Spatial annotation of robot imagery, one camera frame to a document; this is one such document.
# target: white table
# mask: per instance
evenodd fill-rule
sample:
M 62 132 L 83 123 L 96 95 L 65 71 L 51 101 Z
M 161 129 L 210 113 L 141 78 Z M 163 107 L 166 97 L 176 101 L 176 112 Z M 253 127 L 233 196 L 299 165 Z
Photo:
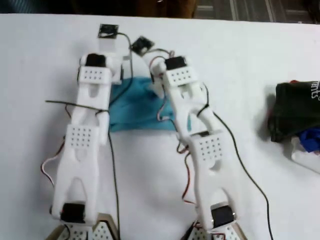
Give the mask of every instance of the white table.
M 79 58 L 97 50 L 100 23 L 120 25 L 119 31 L 133 41 L 144 35 L 158 47 L 189 56 L 208 86 L 214 110 L 233 130 L 244 164 L 269 198 L 274 239 L 319 238 L 320 176 L 290 161 L 286 148 L 261 138 L 259 131 L 266 98 L 277 83 L 319 80 L 319 26 L 2 14 L 1 239 L 44 239 L 58 224 L 49 215 L 53 190 L 40 164 L 58 148 L 68 117 L 64 106 L 44 101 L 75 101 Z M 117 44 L 125 54 L 126 39 L 118 37 Z M 135 56 L 133 64 L 135 76 L 148 75 L 142 59 Z M 128 65 L 125 71 L 128 77 Z M 181 201 L 187 174 L 183 157 L 175 152 L 175 135 L 131 131 L 112 134 L 112 139 L 122 239 L 179 239 L 196 214 Z M 231 138 L 227 144 L 246 207 L 239 224 L 248 239 L 268 240 L 265 200 L 241 169 Z M 109 148 L 102 152 L 99 208 L 116 222 Z

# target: black bag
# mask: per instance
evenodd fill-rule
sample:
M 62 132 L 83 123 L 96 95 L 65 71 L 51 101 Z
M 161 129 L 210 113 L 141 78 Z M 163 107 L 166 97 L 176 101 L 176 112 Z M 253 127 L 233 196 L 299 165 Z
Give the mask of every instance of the black bag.
M 320 126 L 320 81 L 280 83 L 267 127 L 271 141 L 281 142 Z

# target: wire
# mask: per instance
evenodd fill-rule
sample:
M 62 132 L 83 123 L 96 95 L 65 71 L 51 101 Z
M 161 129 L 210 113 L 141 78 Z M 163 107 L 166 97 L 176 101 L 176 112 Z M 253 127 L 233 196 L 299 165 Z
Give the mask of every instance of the wire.
M 53 104 L 65 104 L 66 106 L 67 105 L 71 105 L 71 106 L 75 106 L 75 107 L 80 107 L 80 108 L 85 108 L 85 109 L 91 109 L 91 110 L 96 110 L 98 111 L 95 115 L 97 115 L 98 113 L 102 113 L 102 112 L 109 112 L 109 110 L 107 109 L 100 109 L 100 108 L 95 108 L 95 107 L 92 107 L 92 106 L 85 106 L 85 105 L 81 105 L 81 104 L 76 104 L 76 103 L 73 103 L 73 102 L 67 102 L 67 101 L 55 101 L 55 100 L 45 100 L 46 103 L 53 103 Z M 66 107 L 64 108 L 68 115 L 70 115 L 70 113 L 68 112 L 68 110 L 66 109 Z
M 206 104 L 203 106 L 203 108 L 200 109 L 200 111 L 196 114 L 196 117 L 198 118 L 200 116 L 200 114 L 209 107 L 209 91 L 208 88 L 205 84 L 203 84 L 206 90 Z
M 67 231 L 68 231 L 68 236 L 67 236 L 64 240 L 68 240 L 68 239 L 70 238 L 70 236 L 71 236 L 70 228 L 68 227 L 67 224 L 64 224 L 64 226 L 65 226 L 65 228 L 66 228 Z
M 267 198 L 267 195 L 264 193 L 264 191 L 261 189 L 261 187 L 256 183 L 256 181 L 253 179 L 253 177 L 249 174 L 248 170 L 246 169 L 244 163 L 242 162 L 242 159 L 240 157 L 239 151 L 238 151 L 238 147 L 237 147 L 237 143 L 236 143 L 236 139 L 234 134 L 232 133 L 232 131 L 230 130 L 230 128 L 228 127 L 228 125 L 214 112 L 212 111 L 214 116 L 223 124 L 223 126 L 228 130 L 228 132 L 231 135 L 232 141 L 233 141 L 233 145 L 234 145 L 234 149 L 235 149 L 235 153 L 236 156 L 239 159 L 239 162 L 243 168 L 243 170 L 245 171 L 246 175 L 249 177 L 249 179 L 253 182 L 253 184 L 256 186 L 257 189 L 259 189 L 260 193 L 264 196 L 264 199 L 266 201 L 266 216 L 267 216 L 267 222 L 268 222 L 268 229 L 269 229 L 269 234 L 270 234 L 270 238 L 271 240 L 274 240 L 272 231 L 271 231 L 271 224 L 270 224 L 270 207 L 269 207 L 269 200 Z
M 188 163 L 187 163 L 187 159 L 188 159 L 189 156 L 190 156 L 190 152 L 188 152 L 188 154 L 185 155 L 185 157 L 184 157 L 184 164 L 185 164 L 186 171 L 187 171 L 188 181 L 186 183 L 184 192 L 182 194 L 182 200 L 187 204 L 194 204 L 195 205 L 195 203 L 193 201 L 185 200 L 185 196 L 186 196 L 186 194 L 188 192 L 188 189 L 189 189 L 189 186 L 190 186 L 190 168 L 189 168 Z
M 179 150 L 180 145 L 181 145 L 181 142 L 179 141 L 178 146 L 176 146 L 176 152 L 177 152 L 178 154 L 184 154 L 184 153 L 189 149 L 189 146 L 187 145 L 187 146 L 185 146 L 182 150 Z
M 115 163 L 115 153 L 114 153 L 114 147 L 111 141 L 110 132 L 108 131 L 108 138 L 110 142 L 110 150 L 111 150 L 111 156 L 112 156 L 112 167 L 113 167 L 113 180 L 114 180 L 114 189 L 115 189 L 115 200 L 116 200 L 116 217 L 117 217 L 117 223 L 118 223 L 118 237 L 120 240 L 120 209 L 119 209 L 119 194 L 118 194 L 118 187 L 117 187 L 117 176 L 116 176 L 116 163 Z
M 159 108 L 158 112 L 156 113 L 156 119 L 159 122 L 170 121 L 173 124 L 175 131 L 178 132 L 177 127 L 175 125 L 175 122 L 169 116 L 161 116 L 161 112 L 163 111 L 163 109 L 165 108 L 165 105 L 167 103 L 166 92 L 165 92 L 165 88 L 163 85 L 162 85 L 162 89 L 164 92 L 164 98 L 163 98 L 163 102 L 162 102 L 161 107 Z
M 68 107 L 68 104 L 65 105 L 64 109 L 65 109 L 66 113 L 68 114 L 69 118 L 71 118 L 71 114 L 68 111 L 67 107 Z
M 152 58 L 151 59 L 151 61 L 150 61 L 150 63 L 149 63 L 149 71 L 150 71 L 150 73 L 152 72 L 151 71 L 151 66 L 152 66 L 152 64 L 154 63 L 154 61 L 156 60 L 156 59 L 164 59 L 164 60 L 166 60 L 166 58 L 164 57 L 164 56 L 155 56 L 154 58 Z
M 45 166 L 48 162 L 54 161 L 58 158 L 59 154 L 61 153 L 62 149 L 65 146 L 65 140 L 62 141 L 61 146 L 59 147 L 58 151 L 55 153 L 55 155 L 53 157 L 47 158 L 46 160 L 43 161 L 43 163 L 41 164 L 40 170 L 42 172 L 42 174 L 44 174 L 50 181 L 50 183 L 52 184 L 53 187 L 55 187 L 55 183 L 52 179 L 52 177 L 46 172 L 45 170 Z
M 145 54 L 154 53 L 154 52 L 164 52 L 164 53 L 170 55 L 170 51 L 165 50 L 165 49 L 163 49 L 163 48 L 151 49 L 151 50 L 147 51 Z
M 122 32 L 118 32 L 118 35 L 125 36 L 126 39 L 127 39 L 127 41 L 128 41 L 128 44 L 129 44 L 129 56 L 130 56 L 130 72 L 131 72 L 131 78 L 130 78 L 130 82 L 129 82 L 129 84 L 126 86 L 126 88 L 123 89 L 122 92 L 120 92 L 116 97 L 114 97 L 114 98 L 110 101 L 110 104 L 109 104 L 110 107 L 111 107 L 112 104 L 114 104 L 114 102 L 117 101 L 123 94 L 125 94 L 126 91 L 128 91 L 128 89 L 129 89 L 130 86 L 132 85 L 132 82 L 133 82 L 133 79 L 134 79 L 134 67 L 133 67 L 133 61 L 132 61 L 132 48 L 131 48 L 130 38 L 128 37 L 127 34 L 122 33 Z

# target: blue object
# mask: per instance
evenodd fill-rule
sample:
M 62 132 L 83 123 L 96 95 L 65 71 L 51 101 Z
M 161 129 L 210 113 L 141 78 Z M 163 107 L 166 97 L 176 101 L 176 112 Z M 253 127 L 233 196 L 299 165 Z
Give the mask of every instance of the blue object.
M 308 152 L 320 150 L 320 127 L 312 127 L 298 134 L 301 145 Z
M 151 82 L 151 78 L 148 77 L 133 78 L 130 88 L 109 107 L 110 132 L 132 129 L 176 131 L 171 121 L 157 120 L 157 112 L 164 100 L 149 89 Z M 118 96 L 129 83 L 130 79 L 125 79 L 121 85 L 113 85 L 110 101 Z M 169 100 L 166 102 L 161 116 L 169 116 L 174 120 Z

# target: perforated plastic panel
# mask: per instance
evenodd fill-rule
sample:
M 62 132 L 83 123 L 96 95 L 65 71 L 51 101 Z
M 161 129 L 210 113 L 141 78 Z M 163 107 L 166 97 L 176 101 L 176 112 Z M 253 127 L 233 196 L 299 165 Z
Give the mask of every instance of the perforated plastic panel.
M 197 138 L 192 141 L 199 160 L 218 161 L 224 156 L 223 153 L 223 132 L 217 131 L 214 134 Z
M 65 227 L 57 240 L 66 240 L 66 239 L 68 239 L 68 240 L 86 240 L 87 231 L 84 230 L 81 226 L 68 225 L 68 227 L 70 230 L 70 236 L 69 236 L 68 229 Z
M 214 240 L 223 240 L 224 236 L 219 234 L 225 234 L 225 240 L 243 240 L 232 226 L 228 226 L 225 230 L 217 232 L 213 235 Z M 212 240 L 211 234 L 206 233 L 203 229 L 193 228 L 188 240 Z
M 68 225 L 70 229 L 70 236 L 68 229 L 65 228 L 57 240 L 87 240 L 87 227 Z M 113 240 L 112 234 L 105 222 L 100 222 L 92 233 L 92 240 Z
M 89 149 L 98 141 L 97 126 L 69 124 L 66 131 L 65 144 L 74 149 Z
M 106 67 L 81 66 L 78 80 L 87 84 L 110 84 L 111 71 Z
M 105 222 L 100 222 L 93 232 L 92 240 L 112 240 L 113 237 Z
M 170 86 L 176 87 L 196 82 L 198 77 L 192 67 L 185 66 L 166 71 L 163 79 L 167 81 Z

